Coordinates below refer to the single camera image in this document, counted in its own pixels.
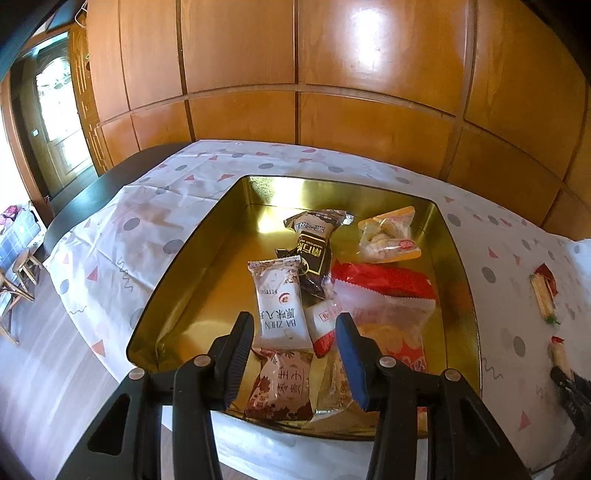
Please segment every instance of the white tablecloth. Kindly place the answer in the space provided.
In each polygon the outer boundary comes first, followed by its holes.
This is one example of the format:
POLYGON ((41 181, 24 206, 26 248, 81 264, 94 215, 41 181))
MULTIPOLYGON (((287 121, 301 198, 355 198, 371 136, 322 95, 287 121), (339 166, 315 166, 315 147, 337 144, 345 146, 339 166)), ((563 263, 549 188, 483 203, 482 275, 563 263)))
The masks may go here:
MULTIPOLYGON (((328 150, 199 141, 125 186, 61 239, 46 266, 80 333, 117 380, 132 368, 125 348, 175 253, 248 174, 348 181, 435 201, 472 289, 483 400, 529 468, 558 459, 573 427, 557 404, 547 347, 552 335, 565 338, 572 367, 591 377, 591 241, 551 235, 441 181, 328 150), (557 280, 559 326, 541 320, 530 286, 528 277, 541 263, 557 280)), ((223 414, 214 415, 214 426, 220 460, 254 477, 365 477, 371 443, 277 433, 223 414)))

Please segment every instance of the blue checkered cloth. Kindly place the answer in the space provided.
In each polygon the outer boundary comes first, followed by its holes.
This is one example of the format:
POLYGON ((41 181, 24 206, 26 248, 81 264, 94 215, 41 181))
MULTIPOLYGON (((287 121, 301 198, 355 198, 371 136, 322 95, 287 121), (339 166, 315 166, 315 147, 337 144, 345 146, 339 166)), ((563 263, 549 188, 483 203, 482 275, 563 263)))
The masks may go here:
POLYGON ((12 264, 41 231, 35 215, 29 210, 22 210, 7 231, 0 235, 0 270, 10 271, 12 264))

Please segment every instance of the floor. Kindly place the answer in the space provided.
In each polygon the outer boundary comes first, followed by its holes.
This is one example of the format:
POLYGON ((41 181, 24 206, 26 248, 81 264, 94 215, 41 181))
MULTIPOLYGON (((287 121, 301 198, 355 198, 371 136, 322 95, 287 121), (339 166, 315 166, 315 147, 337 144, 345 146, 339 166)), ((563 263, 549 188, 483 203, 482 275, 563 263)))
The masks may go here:
POLYGON ((85 171, 80 173, 74 180, 66 185, 60 193, 51 199, 51 208, 57 215, 64 207, 70 203, 76 195, 84 190, 88 185, 94 182, 99 176, 93 165, 90 165, 85 171))
MULTIPOLYGON (((53 480, 87 425, 117 386, 76 330, 49 275, 35 302, 13 309, 12 332, 0 337, 0 436, 35 480, 53 480)), ((163 480, 173 480, 171 433, 163 427, 163 480)), ((248 480, 225 465, 226 480, 248 480)))

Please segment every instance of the gold tray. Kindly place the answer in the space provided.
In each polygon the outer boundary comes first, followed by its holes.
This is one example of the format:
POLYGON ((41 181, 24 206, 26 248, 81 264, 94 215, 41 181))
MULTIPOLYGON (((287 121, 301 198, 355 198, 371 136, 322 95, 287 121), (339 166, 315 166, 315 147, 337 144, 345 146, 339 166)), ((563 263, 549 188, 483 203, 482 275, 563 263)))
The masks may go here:
MULTIPOLYGON (((428 369, 440 374, 455 368, 480 394, 480 344, 472 295, 437 205, 412 195, 336 181, 273 176, 238 180, 192 233, 160 280, 129 341, 127 357, 149 372, 176 369, 206 353, 216 337, 227 335, 240 311, 251 312, 257 324, 256 292, 246 264, 276 258, 276 248, 294 247, 296 234, 284 227, 285 218, 313 209, 352 212, 353 224, 337 229, 330 244, 339 261, 359 262, 357 222, 408 205, 415 207, 413 239, 423 254, 397 266, 425 273, 438 298, 423 333, 428 369)), ((312 362, 313 410, 326 362, 326 357, 312 362)), ((259 372, 260 364, 251 353, 238 397, 226 413, 244 418, 259 372)), ((348 416, 313 422, 244 419, 283 431, 362 440, 373 438, 376 417, 353 408, 348 416)))

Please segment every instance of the metal screw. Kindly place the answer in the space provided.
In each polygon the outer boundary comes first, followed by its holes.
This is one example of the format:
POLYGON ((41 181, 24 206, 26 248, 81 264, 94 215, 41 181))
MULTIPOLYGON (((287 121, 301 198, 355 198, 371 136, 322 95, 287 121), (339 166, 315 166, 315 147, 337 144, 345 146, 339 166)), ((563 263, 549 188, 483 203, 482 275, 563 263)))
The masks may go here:
POLYGON ((146 374, 143 368, 134 368, 131 372, 129 372, 129 377, 131 380, 140 380, 146 374))
POLYGON ((198 367, 206 367, 211 363, 212 359, 209 358, 207 355, 199 355, 195 357, 193 363, 198 367))
POLYGON ((459 371, 450 368, 449 370, 446 370, 445 378, 447 378, 451 382, 457 382, 462 378, 462 376, 460 375, 459 371))
POLYGON ((379 359, 379 364, 382 365, 382 367, 392 368, 396 366, 396 359, 394 357, 385 355, 379 359))

